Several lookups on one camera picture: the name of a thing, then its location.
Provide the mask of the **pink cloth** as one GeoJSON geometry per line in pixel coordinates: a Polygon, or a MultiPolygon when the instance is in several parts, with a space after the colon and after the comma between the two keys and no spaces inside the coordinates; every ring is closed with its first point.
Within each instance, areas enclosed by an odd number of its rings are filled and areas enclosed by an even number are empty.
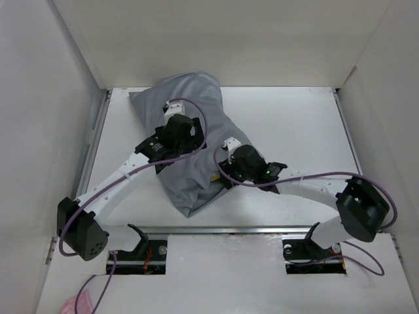
{"type": "Polygon", "coordinates": [[[75,309],[77,309],[78,314],[89,314],[93,313],[94,306],[91,302],[90,295],[87,290],[84,290],[79,295],[79,298],[76,296],[69,299],[60,310],[60,314],[75,314],[75,309]]]}

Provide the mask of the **cream yellow pillow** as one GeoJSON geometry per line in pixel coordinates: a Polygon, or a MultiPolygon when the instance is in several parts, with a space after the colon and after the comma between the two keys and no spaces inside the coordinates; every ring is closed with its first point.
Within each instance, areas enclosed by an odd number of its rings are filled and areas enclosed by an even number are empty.
{"type": "Polygon", "coordinates": [[[217,180],[219,180],[220,179],[220,174],[215,174],[215,175],[212,175],[211,176],[211,182],[213,182],[213,181],[217,181],[217,180]]]}

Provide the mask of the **grey pillowcase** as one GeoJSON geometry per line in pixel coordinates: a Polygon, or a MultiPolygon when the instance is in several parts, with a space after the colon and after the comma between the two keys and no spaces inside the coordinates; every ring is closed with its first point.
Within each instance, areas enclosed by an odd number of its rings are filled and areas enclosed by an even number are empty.
{"type": "Polygon", "coordinates": [[[166,167],[158,176],[178,211],[189,218],[227,193],[219,181],[211,179],[218,172],[214,161],[225,158],[218,146],[230,137],[242,144],[248,144],[250,140],[225,114],[221,87],[216,78],[203,72],[180,74],[165,78],[142,92],[131,92],[129,97],[147,136],[164,125],[163,106],[175,98],[182,100],[187,116],[208,121],[207,147],[166,167]]]}

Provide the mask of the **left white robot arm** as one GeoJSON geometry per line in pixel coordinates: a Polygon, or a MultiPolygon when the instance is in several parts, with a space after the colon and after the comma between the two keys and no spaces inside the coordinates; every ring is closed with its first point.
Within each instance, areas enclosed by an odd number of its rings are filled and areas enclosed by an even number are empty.
{"type": "Polygon", "coordinates": [[[112,211],[140,186],[141,172],[153,167],[160,173],[175,162],[190,158],[206,147],[208,119],[171,116],[143,140],[112,175],[91,191],[58,204],[58,249],[64,256],[90,261],[102,251],[124,251],[130,258],[142,258],[148,236],[134,224],[106,226],[112,211]]]}

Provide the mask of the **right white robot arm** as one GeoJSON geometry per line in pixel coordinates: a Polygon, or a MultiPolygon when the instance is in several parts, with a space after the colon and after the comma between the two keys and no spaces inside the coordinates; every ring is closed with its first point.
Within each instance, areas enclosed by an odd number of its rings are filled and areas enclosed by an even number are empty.
{"type": "Polygon", "coordinates": [[[252,145],[234,138],[219,145],[213,159],[227,189],[258,188],[279,195],[304,198],[337,212],[315,223],[303,242],[305,253],[317,258],[329,247],[348,239],[370,243],[389,227],[388,214],[397,209],[391,196],[375,181],[357,173],[337,171],[307,175],[286,164],[267,162],[252,145]]]}

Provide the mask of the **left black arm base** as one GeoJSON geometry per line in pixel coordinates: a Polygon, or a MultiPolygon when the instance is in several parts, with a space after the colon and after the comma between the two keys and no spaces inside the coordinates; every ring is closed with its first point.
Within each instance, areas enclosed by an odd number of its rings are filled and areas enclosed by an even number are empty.
{"type": "Polygon", "coordinates": [[[114,227],[111,231],[106,274],[116,275],[164,275],[168,238],[164,235],[147,235],[139,227],[114,227]]]}

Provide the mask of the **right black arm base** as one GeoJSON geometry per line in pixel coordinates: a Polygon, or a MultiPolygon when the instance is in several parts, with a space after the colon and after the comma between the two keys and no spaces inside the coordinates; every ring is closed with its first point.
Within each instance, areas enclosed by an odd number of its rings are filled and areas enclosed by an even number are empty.
{"type": "Polygon", "coordinates": [[[283,259],[288,275],[297,274],[343,274],[346,268],[342,258],[332,248],[322,249],[312,240],[312,234],[318,226],[315,223],[306,235],[283,236],[283,259]]]}

